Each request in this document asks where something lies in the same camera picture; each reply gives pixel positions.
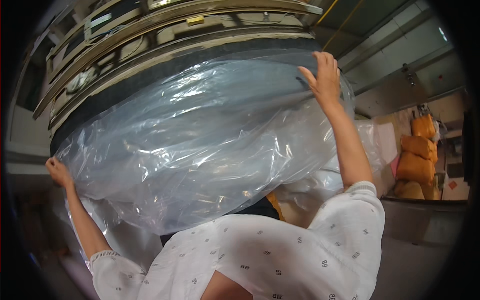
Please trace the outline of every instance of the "orange sack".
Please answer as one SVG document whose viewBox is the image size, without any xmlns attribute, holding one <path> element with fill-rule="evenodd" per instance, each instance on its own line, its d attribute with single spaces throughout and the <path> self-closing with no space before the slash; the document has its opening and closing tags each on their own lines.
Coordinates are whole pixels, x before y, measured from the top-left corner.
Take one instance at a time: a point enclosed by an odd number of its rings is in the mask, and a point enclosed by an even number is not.
<svg viewBox="0 0 480 300">
<path fill-rule="evenodd" d="M 435 127 L 433 125 L 432 115 L 424 115 L 416 118 L 411 122 L 412 134 L 415 136 L 423 136 L 430 139 L 435 136 Z"/>
<path fill-rule="evenodd" d="M 403 151 L 429 159 L 433 163 L 438 160 L 437 145 L 423 136 L 402 135 L 400 143 Z"/>
<path fill-rule="evenodd" d="M 435 175 L 435 166 L 431 160 L 410 152 L 402 152 L 396 178 L 398 180 L 416 181 L 419 184 L 432 185 Z"/>
</svg>

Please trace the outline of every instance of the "woman's right hand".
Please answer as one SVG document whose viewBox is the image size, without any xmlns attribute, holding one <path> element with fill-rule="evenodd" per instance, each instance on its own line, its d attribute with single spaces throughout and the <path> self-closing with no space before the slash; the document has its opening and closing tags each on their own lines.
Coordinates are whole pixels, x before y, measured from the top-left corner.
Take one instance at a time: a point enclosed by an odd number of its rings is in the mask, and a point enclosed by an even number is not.
<svg viewBox="0 0 480 300">
<path fill-rule="evenodd" d="M 56 157 L 51 157 L 45 163 L 50 176 L 60 186 L 66 188 L 73 185 L 73 179 L 68 172 L 67 167 L 61 163 Z"/>
<path fill-rule="evenodd" d="M 305 67 L 299 67 L 299 71 L 305 76 L 317 99 L 320 107 L 325 111 L 336 108 L 340 97 L 340 69 L 333 55 L 328 52 L 314 52 L 312 56 L 317 59 L 317 78 Z"/>
</svg>

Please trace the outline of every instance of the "transparent plastic sheet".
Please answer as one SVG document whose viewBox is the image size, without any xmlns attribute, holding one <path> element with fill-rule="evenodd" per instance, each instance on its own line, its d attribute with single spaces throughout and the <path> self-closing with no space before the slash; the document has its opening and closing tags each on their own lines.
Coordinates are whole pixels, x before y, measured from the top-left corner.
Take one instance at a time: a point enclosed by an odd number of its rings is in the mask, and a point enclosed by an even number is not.
<svg viewBox="0 0 480 300">
<path fill-rule="evenodd" d="M 121 220 L 157 235 L 243 209 L 335 154 L 299 65 L 316 72 L 311 53 L 297 49 L 195 65 L 79 127 L 56 156 L 82 197 L 105 199 Z M 341 87 L 353 116 L 343 75 Z M 107 228 L 117 224 L 103 215 Z"/>
<path fill-rule="evenodd" d="M 380 171 L 386 166 L 386 162 L 382 158 L 376 125 L 372 120 L 355 120 L 354 123 L 358 128 L 372 173 Z M 320 170 L 295 183 L 282 184 L 275 193 L 279 201 L 294 201 L 298 207 L 310 211 L 342 190 L 338 156 L 335 154 Z"/>
</svg>

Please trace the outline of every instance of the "woman's left arm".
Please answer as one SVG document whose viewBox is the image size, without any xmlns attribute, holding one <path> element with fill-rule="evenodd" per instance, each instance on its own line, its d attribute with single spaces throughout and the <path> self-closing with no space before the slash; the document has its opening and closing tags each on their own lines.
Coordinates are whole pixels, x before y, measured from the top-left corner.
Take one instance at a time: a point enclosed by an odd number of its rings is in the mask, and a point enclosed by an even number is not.
<svg viewBox="0 0 480 300">
<path fill-rule="evenodd" d="M 112 250 L 95 221 L 85 210 L 78 198 L 75 183 L 67 167 L 56 157 L 49 158 L 45 164 L 52 179 L 67 191 L 67 201 L 72 214 L 73 224 L 88 259 L 95 253 Z"/>
</svg>

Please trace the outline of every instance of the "patterned white shirt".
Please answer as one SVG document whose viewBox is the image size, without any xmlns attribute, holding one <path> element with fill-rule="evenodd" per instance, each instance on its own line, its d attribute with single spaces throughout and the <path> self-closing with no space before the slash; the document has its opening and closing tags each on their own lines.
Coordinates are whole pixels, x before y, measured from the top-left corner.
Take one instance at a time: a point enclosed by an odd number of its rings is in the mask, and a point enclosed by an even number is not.
<svg viewBox="0 0 480 300">
<path fill-rule="evenodd" d="M 357 182 L 326 201 L 307 229 L 266 216 L 227 215 L 176 233 L 148 272 L 114 251 L 92 256 L 102 300 L 198 300 L 214 271 L 265 299 L 366 300 L 380 266 L 385 215 Z"/>
</svg>

